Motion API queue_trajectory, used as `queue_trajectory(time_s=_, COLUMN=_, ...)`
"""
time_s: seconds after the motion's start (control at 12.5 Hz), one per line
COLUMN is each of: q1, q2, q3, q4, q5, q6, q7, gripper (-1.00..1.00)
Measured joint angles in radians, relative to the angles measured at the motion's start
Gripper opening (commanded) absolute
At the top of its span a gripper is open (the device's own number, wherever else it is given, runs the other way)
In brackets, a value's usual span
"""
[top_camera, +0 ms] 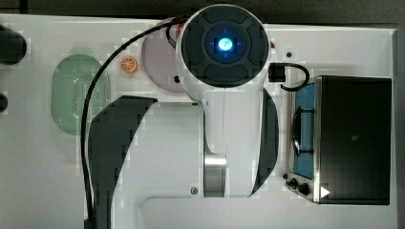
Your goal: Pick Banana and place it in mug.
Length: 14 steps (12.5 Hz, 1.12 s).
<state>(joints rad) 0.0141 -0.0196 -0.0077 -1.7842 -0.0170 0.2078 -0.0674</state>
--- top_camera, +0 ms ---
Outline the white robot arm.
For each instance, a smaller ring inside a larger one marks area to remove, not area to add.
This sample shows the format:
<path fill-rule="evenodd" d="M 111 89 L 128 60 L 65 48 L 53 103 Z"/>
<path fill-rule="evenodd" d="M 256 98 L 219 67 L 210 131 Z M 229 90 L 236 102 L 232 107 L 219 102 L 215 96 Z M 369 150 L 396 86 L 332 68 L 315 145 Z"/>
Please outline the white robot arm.
<path fill-rule="evenodd" d="M 270 40 L 262 22 L 238 6 L 205 7 L 186 20 L 176 70 L 202 107 L 202 194 L 247 198 L 273 172 L 278 116 L 265 88 Z"/>

